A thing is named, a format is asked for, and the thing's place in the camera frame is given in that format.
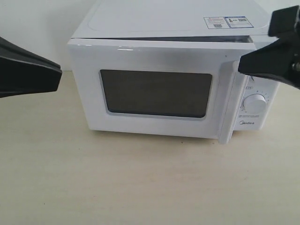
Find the light wood surface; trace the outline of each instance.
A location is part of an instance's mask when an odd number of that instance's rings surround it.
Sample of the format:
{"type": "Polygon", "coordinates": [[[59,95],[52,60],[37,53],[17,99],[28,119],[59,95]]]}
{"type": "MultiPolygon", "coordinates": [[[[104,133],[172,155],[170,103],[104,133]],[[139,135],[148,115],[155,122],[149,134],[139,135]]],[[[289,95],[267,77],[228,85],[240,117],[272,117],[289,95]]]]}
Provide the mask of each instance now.
{"type": "Polygon", "coordinates": [[[1,225],[297,225],[300,91],[216,140],[90,131],[71,73],[0,99],[1,225]]]}

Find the control panel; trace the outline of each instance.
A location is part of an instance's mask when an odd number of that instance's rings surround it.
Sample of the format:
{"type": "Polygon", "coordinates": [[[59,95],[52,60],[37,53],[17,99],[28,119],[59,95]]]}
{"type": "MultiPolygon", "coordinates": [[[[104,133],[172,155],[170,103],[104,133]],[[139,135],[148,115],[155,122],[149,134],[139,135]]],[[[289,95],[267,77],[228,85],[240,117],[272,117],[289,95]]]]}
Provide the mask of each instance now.
{"type": "Polygon", "coordinates": [[[259,130],[264,125],[279,82],[250,77],[234,130],[259,130]]]}

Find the microwave window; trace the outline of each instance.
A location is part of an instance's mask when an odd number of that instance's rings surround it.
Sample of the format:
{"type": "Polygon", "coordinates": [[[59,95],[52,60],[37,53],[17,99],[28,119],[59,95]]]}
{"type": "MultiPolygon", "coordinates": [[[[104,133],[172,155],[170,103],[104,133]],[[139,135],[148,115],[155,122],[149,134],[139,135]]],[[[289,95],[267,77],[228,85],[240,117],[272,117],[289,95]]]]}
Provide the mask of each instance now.
{"type": "Polygon", "coordinates": [[[108,111],[203,118],[212,75],[101,70],[108,111]]]}

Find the white wall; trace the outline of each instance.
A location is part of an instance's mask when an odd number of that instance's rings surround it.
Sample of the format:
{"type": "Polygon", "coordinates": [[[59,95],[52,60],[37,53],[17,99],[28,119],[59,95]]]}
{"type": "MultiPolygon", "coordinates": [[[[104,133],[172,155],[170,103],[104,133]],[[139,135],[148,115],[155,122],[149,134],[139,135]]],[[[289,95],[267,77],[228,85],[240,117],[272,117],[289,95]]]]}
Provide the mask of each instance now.
{"type": "MultiPolygon", "coordinates": [[[[256,0],[267,11],[300,0],[256,0]]],[[[66,43],[95,0],[0,0],[0,36],[70,70],[66,43]]]]}

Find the microwave top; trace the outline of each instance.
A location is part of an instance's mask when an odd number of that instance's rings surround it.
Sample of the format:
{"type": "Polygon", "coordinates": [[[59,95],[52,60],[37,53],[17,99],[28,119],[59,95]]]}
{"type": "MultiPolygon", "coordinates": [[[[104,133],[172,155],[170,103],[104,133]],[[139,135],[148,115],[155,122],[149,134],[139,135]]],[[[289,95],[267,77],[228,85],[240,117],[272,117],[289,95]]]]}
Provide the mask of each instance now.
{"type": "Polygon", "coordinates": [[[267,35],[269,23],[254,0],[98,0],[72,38],[267,35]]]}

